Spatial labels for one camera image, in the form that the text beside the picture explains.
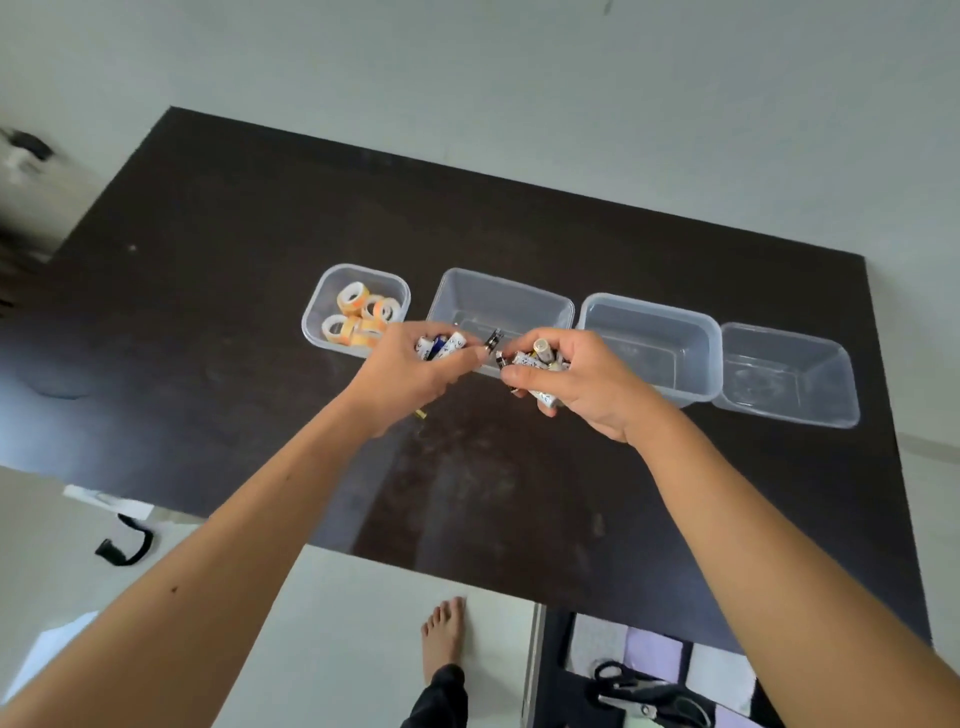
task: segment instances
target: roll of tape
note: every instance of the roll of tape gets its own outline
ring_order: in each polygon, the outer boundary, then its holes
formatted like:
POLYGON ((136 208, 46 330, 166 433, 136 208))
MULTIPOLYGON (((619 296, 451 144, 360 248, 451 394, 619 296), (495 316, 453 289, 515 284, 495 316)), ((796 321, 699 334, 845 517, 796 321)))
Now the roll of tape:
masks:
POLYGON ((359 316, 369 295, 370 291, 367 290, 367 286, 359 280, 355 280, 337 294, 337 305, 346 315, 359 316))
POLYGON ((356 316, 344 316, 341 313, 335 313, 327 316, 321 325, 321 331, 324 333, 327 341, 334 344, 343 344, 349 346, 350 337, 356 328, 360 319, 356 316))
POLYGON ((373 305, 373 318, 384 326, 400 315, 400 302, 397 299, 381 298, 373 305))
POLYGON ((350 345, 372 349, 380 341, 381 326, 379 321, 361 319, 350 336, 350 345))
POLYGON ((363 310, 362 310, 362 312, 361 312, 361 315, 362 315, 365 319, 375 319, 376 316, 375 316, 374 313, 373 313, 373 309, 374 309, 374 308, 376 307, 376 305, 377 305, 379 302, 381 302, 381 301, 383 301, 383 296, 377 296, 375 293, 371 293, 371 294, 367 297, 367 299, 364 301, 363 310))

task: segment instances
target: bare foot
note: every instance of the bare foot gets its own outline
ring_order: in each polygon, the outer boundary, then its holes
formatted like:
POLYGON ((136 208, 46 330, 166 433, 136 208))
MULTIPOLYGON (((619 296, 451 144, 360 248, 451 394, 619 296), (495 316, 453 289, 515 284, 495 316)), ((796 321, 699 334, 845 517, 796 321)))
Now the bare foot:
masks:
POLYGON ((423 637, 423 681, 427 685, 433 679, 433 673, 444 665, 460 665, 466 608, 464 598, 455 596, 434 609, 420 628, 420 636, 423 637))

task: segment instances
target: plastic container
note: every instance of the plastic container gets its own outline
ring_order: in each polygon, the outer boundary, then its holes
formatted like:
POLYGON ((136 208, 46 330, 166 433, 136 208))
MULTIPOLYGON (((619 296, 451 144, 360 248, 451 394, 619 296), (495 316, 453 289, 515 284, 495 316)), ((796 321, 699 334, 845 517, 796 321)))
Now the plastic container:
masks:
MULTIPOLYGON (((503 329, 504 341, 531 328, 570 328, 576 308, 573 301, 531 285, 451 268, 440 281, 427 321, 444 321, 486 339, 495 328, 503 329)), ((500 376, 492 362, 481 374, 500 376)))
POLYGON ((720 327, 705 313, 594 293, 577 328, 600 334, 634 374, 679 407, 720 394, 720 327))
POLYGON ((339 263, 332 268, 328 268, 321 276, 310 303, 303 311, 300 326, 306 340, 315 347, 348 353, 350 356, 360 356, 366 359, 370 356, 370 349, 334 344, 326 340, 321 329, 327 316, 340 313, 340 308, 337 306, 337 294, 355 280, 359 280, 366 285, 371 293, 384 298, 397 299, 400 302, 400 312, 394 318, 394 321, 403 321, 406 318, 407 309, 410 308, 410 286, 407 285, 406 280, 400 276, 395 276, 393 273, 374 271, 374 269, 364 268, 362 265, 339 263))
POLYGON ((860 405, 847 351, 829 339, 724 324, 722 409, 826 427, 853 427, 860 405))

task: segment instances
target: handful of batteries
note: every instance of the handful of batteries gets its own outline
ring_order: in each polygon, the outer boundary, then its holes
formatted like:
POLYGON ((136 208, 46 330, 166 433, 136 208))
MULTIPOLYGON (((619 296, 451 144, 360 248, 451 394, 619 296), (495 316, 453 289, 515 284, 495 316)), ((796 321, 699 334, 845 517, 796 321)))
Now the handful of batteries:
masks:
MULTIPOLYGON (((487 341, 484 342, 484 347, 488 352, 493 352, 502 338, 503 331, 495 328, 493 333, 487 338, 487 341)), ((462 349, 466 345, 466 337, 460 333, 460 331, 454 331, 450 334, 449 338, 440 335, 430 340, 422 336, 417 342, 416 349, 417 355, 423 359, 423 361, 432 361, 433 359, 443 359, 445 356, 456 352, 458 349, 462 349)), ((534 350, 532 352, 515 353, 513 361, 507 361, 502 351, 494 353, 493 359, 496 361, 496 366, 500 369, 503 369, 509 364, 518 364, 523 367, 537 367, 538 369, 546 369, 551 372, 565 372, 570 368, 569 362, 564 361, 564 356, 559 351, 552 349, 550 342, 546 339, 537 339, 537 341, 534 342, 534 350)), ((546 392, 531 390, 530 394, 548 407, 559 407, 564 404, 557 397, 549 395, 546 392)))

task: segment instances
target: black pants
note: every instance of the black pants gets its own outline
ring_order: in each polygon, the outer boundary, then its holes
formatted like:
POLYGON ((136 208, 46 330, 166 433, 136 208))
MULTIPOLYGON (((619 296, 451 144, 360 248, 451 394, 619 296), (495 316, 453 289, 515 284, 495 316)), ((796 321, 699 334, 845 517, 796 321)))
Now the black pants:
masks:
POLYGON ((401 728, 466 728, 467 691, 464 672, 456 665, 446 665, 433 673, 433 680, 423 689, 410 717, 401 728))

